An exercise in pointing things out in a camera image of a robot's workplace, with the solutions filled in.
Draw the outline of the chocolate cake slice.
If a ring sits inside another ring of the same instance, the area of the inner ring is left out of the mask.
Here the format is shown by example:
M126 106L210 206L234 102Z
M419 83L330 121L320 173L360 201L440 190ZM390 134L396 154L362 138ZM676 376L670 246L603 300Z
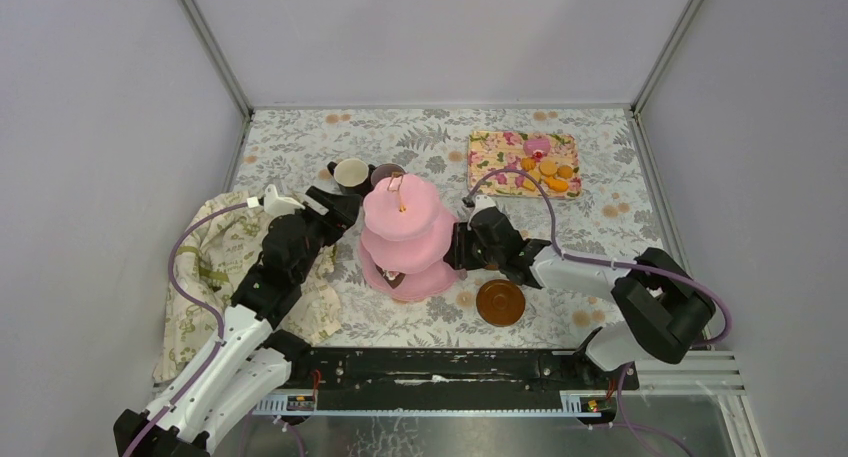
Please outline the chocolate cake slice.
M406 274L403 273L403 272L394 271L394 270L386 270L386 269L384 269L384 268L382 268L378 265L376 265L375 268L376 268L377 272L379 273L380 277L383 279L383 281L391 289L396 289L397 287L399 287L403 283L403 281L406 277Z

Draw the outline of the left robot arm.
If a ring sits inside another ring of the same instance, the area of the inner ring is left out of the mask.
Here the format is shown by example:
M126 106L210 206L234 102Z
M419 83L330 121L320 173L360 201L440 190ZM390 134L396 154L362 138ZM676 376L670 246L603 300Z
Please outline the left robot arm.
M216 330L172 383L141 412L125 410L113 426L121 456L209 456L221 437L271 390L309 378L307 344L279 329L302 297L322 251L357 221L363 199L310 187L307 202L269 186L237 209L259 208L272 220L257 261L219 311L197 304Z

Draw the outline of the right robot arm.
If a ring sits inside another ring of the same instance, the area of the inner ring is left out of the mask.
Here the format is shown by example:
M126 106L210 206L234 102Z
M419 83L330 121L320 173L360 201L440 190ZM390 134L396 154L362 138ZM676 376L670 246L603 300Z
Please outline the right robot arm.
M575 379L589 389L630 362L680 363L719 308L718 299L659 248L623 261L567 254L553 241L522 237L495 207L454 225L444 260L455 270L493 266L518 286L610 299L621 321L587 337L573 363Z

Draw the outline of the rectangular yellow biscuit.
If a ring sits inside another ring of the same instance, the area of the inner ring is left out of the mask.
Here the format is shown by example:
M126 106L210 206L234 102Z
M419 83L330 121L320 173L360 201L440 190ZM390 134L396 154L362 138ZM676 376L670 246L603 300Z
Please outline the rectangular yellow biscuit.
M527 176L523 177L522 187L529 192L536 192L538 190L539 178L539 175L529 173Z

